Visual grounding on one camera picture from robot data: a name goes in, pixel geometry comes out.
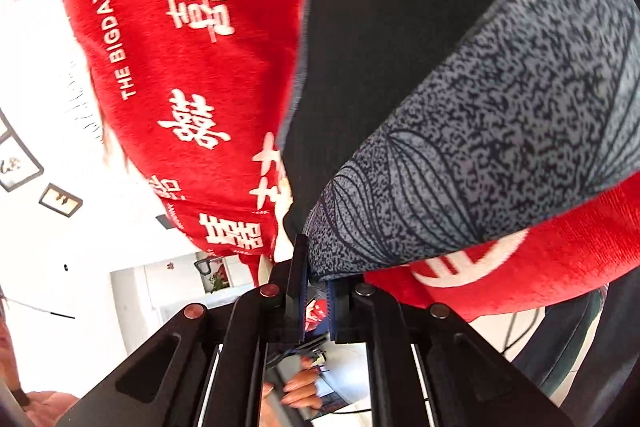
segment red blanket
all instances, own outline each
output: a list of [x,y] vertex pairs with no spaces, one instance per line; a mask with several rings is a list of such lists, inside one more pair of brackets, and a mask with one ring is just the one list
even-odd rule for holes
[[640,174],[562,216],[498,241],[365,275],[418,307],[467,320],[582,295],[640,264]]
[[271,256],[302,0],[63,0],[106,123],[200,249]]

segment gray knit fabric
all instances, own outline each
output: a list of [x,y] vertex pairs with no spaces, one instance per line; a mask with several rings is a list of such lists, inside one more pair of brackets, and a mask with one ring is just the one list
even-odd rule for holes
[[320,279],[484,243],[640,167],[633,0],[497,0],[326,186]]

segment white wall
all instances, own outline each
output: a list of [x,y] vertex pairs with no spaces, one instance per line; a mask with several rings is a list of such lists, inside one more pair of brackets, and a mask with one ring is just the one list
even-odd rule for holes
[[[126,355],[110,271],[194,248],[155,220],[163,207],[141,177],[103,165],[95,126],[76,120],[99,121],[60,0],[0,0],[0,68],[0,108],[45,169],[0,188],[0,283],[10,298],[77,317],[12,305],[18,365],[27,391],[81,396]],[[74,109],[78,89],[87,106]],[[38,204],[49,182],[84,200],[71,218]]]
[[143,267],[149,297],[155,309],[204,295],[202,278],[193,266],[195,261],[196,254],[191,254]]
[[127,353],[132,353],[152,334],[147,322],[150,306],[143,307],[144,295],[138,293],[134,268],[112,272],[111,287],[122,340]]

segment picture frame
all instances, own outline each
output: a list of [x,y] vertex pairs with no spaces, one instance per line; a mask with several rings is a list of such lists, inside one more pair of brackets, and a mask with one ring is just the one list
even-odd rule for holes
[[38,202],[65,217],[73,216],[84,203],[81,198],[74,196],[62,188],[50,183],[45,188]]
[[42,176],[44,168],[13,132],[8,122],[4,118],[0,121],[2,128],[6,128],[0,136],[0,186],[6,192],[12,192]]
[[0,141],[2,141],[5,138],[5,135],[8,135],[9,133],[11,133],[11,131],[12,129],[11,129],[11,126],[9,125],[9,122],[4,116],[4,113],[2,113],[2,111],[0,110]]
[[197,261],[193,263],[202,279],[205,293],[213,293],[231,287],[229,269],[224,257],[214,257],[206,252],[196,254]]

